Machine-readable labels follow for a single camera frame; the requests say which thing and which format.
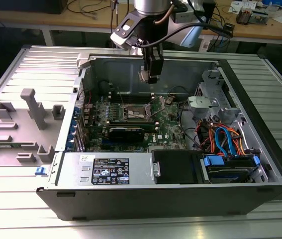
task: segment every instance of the sticker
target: sticker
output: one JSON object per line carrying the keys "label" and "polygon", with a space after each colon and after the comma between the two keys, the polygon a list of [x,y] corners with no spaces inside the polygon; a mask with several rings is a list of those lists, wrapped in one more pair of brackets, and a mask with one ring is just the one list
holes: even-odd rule
{"label": "sticker", "polygon": [[0,145],[0,148],[12,148],[10,145]]}
{"label": "sticker", "polygon": [[94,155],[86,155],[86,154],[81,154],[80,155],[80,161],[81,162],[92,161],[92,160],[94,160],[94,158],[95,158]]}
{"label": "sticker", "polygon": [[113,185],[129,183],[130,171],[128,158],[94,158],[92,184]]}

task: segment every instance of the blue cable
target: blue cable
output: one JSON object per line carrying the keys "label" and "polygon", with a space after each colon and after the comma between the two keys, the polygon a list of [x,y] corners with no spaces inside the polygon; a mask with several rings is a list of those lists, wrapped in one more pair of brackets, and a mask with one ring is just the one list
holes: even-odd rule
{"label": "blue cable", "polygon": [[228,145],[229,145],[229,149],[230,149],[230,153],[231,155],[237,155],[237,152],[236,152],[236,149],[235,147],[233,146],[232,144],[232,138],[231,138],[231,135],[230,135],[230,132],[224,128],[224,127],[219,127],[216,132],[215,132],[215,141],[216,141],[216,145],[217,147],[225,154],[226,157],[228,157],[228,153],[226,152],[225,149],[223,149],[219,143],[219,132],[221,130],[224,130],[226,135],[227,135],[227,139],[228,139]]}

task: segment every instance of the wire bundle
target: wire bundle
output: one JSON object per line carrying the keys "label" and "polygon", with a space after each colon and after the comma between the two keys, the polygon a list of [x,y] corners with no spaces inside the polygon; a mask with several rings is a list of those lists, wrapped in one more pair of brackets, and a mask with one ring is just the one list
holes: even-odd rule
{"label": "wire bundle", "polygon": [[[201,121],[198,123],[198,126],[195,130],[195,132],[198,131],[198,129],[203,125],[204,123]],[[237,131],[235,131],[233,128],[228,127],[225,124],[222,123],[218,123],[218,122],[214,122],[214,123],[209,123],[209,124],[205,124],[204,127],[208,127],[208,138],[205,139],[205,141],[199,146],[200,149],[207,151],[209,153],[216,153],[217,155],[221,155],[221,156],[226,156],[226,153],[222,151],[221,147],[218,147],[218,149],[216,148],[216,140],[215,140],[215,135],[216,132],[220,130],[220,128],[223,128],[220,133],[226,133],[225,131],[227,130],[228,132],[231,133],[230,137],[227,137],[225,140],[227,141],[226,143],[228,143],[229,140],[232,140],[232,142],[234,143],[236,150],[237,150],[237,155],[246,155],[245,150],[243,148],[243,144],[242,144],[242,135],[240,135]],[[210,146],[208,147],[204,147],[206,146],[206,143],[210,142]]]}

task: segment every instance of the blue latch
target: blue latch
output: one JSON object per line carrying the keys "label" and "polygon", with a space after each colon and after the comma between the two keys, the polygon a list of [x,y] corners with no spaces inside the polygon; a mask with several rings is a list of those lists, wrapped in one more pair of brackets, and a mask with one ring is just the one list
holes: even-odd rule
{"label": "blue latch", "polygon": [[66,142],[66,147],[73,148],[73,143],[72,142]]}
{"label": "blue latch", "polygon": [[205,166],[210,166],[210,165],[225,165],[224,160],[222,159],[221,156],[218,155],[210,155],[204,158],[204,163]]}
{"label": "blue latch", "polygon": [[254,161],[255,161],[257,166],[260,166],[261,163],[260,163],[260,159],[259,159],[258,156],[254,156]]}
{"label": "blue latch", "polygon": [[75,106],[74,108],[74,114],[79,115],[81,113],[81,110]]}
{"label": "blue latch", "polygon": [[71,126],[76,126],[77,125],[77,122],[73,119],[71,120]]}
{"label": "blue latch", "polygon": [[70,128],[69,128],[69,132],[74,133],[74,132],[76,132],[76,129],[73,128],[73,127],[70,127]]}
{"label": "blue latch", "polygon": [[73,134],[69,134],[68,137],[67,137],[68,140],[72,140],[74,138],[75,138],[75,136]]}
{"label": "blue latch", "polygon": [[35,172],[36,176],[43,176],[43,175],[47,175],[46,174],[46,168],[44,167],[38,167],[36,172]]}

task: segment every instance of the silver metal bracket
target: silver metal bracket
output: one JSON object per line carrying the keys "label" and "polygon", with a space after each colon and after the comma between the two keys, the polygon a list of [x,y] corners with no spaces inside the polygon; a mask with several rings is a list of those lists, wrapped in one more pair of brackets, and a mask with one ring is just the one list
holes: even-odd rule
{"label": "silver metal bracket", "polygon": [[159,162],[153,163],[153,175],[156,178],[161,176],[161,170],[160,170],[160,163]]}

